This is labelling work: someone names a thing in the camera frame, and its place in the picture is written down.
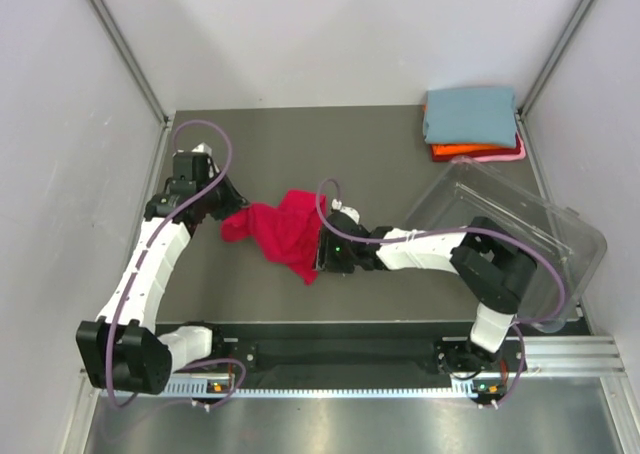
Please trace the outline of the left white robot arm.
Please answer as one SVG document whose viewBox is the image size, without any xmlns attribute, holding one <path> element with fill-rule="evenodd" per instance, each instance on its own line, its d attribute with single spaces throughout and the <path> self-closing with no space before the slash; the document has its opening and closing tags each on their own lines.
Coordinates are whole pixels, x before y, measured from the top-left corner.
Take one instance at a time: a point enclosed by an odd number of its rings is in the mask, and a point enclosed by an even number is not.
<svg viewBox="0 0 640 454">
<path fill-rule="evenodd" d="M 173 171 L 146 204 L 135 249 L 114 294 L 93 321 L 83 321 L 76 344 L 92 386 L 132 394 L 161 393 L 170 376 L 193 362 L 216 370 L 225 344 L 211 328 L 191 324 L 156 333 L 167 284 L 206 217 L 221 222 L 248 201 L 201 143 L 172 158 Z"/>
</svg>

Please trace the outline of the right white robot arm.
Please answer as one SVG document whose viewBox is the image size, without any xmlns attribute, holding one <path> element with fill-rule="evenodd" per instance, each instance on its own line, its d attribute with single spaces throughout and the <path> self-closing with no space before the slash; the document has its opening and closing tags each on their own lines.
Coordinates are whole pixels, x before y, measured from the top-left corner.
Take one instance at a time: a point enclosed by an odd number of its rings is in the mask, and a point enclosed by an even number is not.
<svg viewBox="0 0 640 454">
<path fill-rule="evenodd" d="M 453 274 L 476 297 L 478 308 L 465 346 L 441 354 L 441 368 L 477 374 L 502 359 L 502 345 L 538 263 L 523 247 L 508 242 L 509 234 L 498 224 L 477 216 L 470 225 L 439 235 L 391 226 L 368 230 L 351 208 L 333 210 L 327 222 L 320 229 L 316 271 L 421 269 Z"/>
</svg>

